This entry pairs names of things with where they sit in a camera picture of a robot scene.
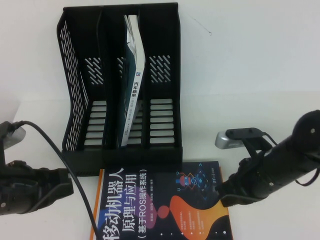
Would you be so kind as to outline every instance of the black cable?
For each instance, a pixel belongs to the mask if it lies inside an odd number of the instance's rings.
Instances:
[[[278,145],[278,143],[268,133],[264,132],[263,134],[267,136],[271,140],[271,142],[273,142],[274,145]]]
[[[87,199],[87,196],[86,196],[86,193],[84,191],[84,189],[82,188],[81,186],[81,183],[79,182],[78,178],[76,177],[76,175],[74,174],[74,172],[71,170],[71,168],[69,167],[68,163],[66,162],[65,160],[65,157],[64,155],[62,154],[62,152],[59,150],[59,148],[55,145],[55,143],[51,140],[51,138],[38,126],[36,125],[35,123],[33,122],[30,122],[30,121],[19,121],[19,122],[15,122],[12,124],[15,129],[18,129],[20,128],[21,126],[23,125],[29,125],[31,127],[33,127],[34,129],[36,129],[43,137],[44,139],[49,143],[49,145],[53,148],[53,150],[55,151],[55,153],[59,156],[59,158],[61,159],[61,161],[63,162],[63,164],[65,165],[66,169],[68,169],[71,177],[73,178],[74,180],[74,183],[76,184],[76,186],[78,187],[79,189],[79,192],[81,194],[81,197],[83,198],[83,201],[84,201],[84,205],[86,207],[86,210],[88,211],[88,214],[89,214],[89,217],[90,217],[90,220],[91,220],[91,224],[92,224],[92,227],[93,227],[93,230],[94,230],[94,233],[95,233],[95,236],[96,236],[96,239],[99,240],[101,238],[99,238],[99,232],[98,232],[98,228],[97,228],[97,225],[96,225],[96,221],[95,221],[95,218],[94,218],[94,215],[92,213],[92,210],[91,210],[91,207],[90,207],[90,204],[89,204],[89,201]]]
[[[264,132],[264,135],[267,136],[267,137],[271,140],[271,142],[273,142],[274,145],[278,145],[278,144],[276,143],[276,141],[275,141],[268,133]],[[320,168],[317,168],[316,171],[315,171],[314,176],[311,178],[310,181],[308,181],[308,182],[306,182],[306,183],[300,183],[298,180],[295,180],[295,182],[296,182],[297,184],[303,186],[303,187],[307,187],[307,186],[310,186],[311,184],[313,184],[314,181],[317,180],[317,178],[319,177],[319,175],[320,175]]]
[[[320,168],[317,168],[316,171],[315,171],[315,174],[314,176],[311,178],[310,181],[306,182],[306,183],[300,183],[298,180],[295,180],[295,182],[303,187],[307,187],[311,184],[314,183],[315,180],[317,180],[317,178],[319,177],[319,174],[320,174]]]

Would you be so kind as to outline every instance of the white book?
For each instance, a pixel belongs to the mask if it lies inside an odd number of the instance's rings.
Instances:
[[[146,64],[138,16],[125,15],[124,20],[126,25],[126,43],[117,141],[117,145],[120,148],[127,145],[135,113],[139,110],[136,107]]]

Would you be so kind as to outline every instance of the black plastic file rack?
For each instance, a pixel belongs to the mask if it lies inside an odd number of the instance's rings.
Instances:
[[[145,51],[142,108],[117,149],[124,15],[138,15]],[[78,176],[116,165],[182,162],[177,3],[65,7],[57,25],[71,110],[62,142]]]

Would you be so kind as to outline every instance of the book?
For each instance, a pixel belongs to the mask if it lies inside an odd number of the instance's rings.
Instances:
[[[232,240],[228,209],[215,191],[221,182],[217,161],[101,170],[98,231],[104,240]]]
[[[120,106],[118,117],[118,148],[125,147],[135,115],[137,101],[144,75],[146,56],[141,39],[138,16],[125,15],[125,58],[121,83]]]

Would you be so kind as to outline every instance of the table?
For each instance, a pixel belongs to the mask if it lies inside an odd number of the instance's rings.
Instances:
[[[277,142],[289,136],[304,113],[319,108],[319,92],[275,92],[239,95],[181,97],[184,161],[217,160],[226,180],[249,156],[244,148],[215,147],[219,131],[256,127]],[[15,121],[38,124],[61,148],[70,114],[69,100],[21,103]],[[5,151],[6,162],[26,161],[33,168],[63,168],[47,142],[25,126],[25,139]],[[306,182],[308,174],[301,179]],[[91,207],[94,207],[98,177],[79,178]],[[267,199],[247,206],[229,208],[235,240],[317,239],[320,216],[320,180],[309,187],[291,183]],[[90,220],[78,189],[53,205],[25,215],[0,217],[1,239],[88,240]]]

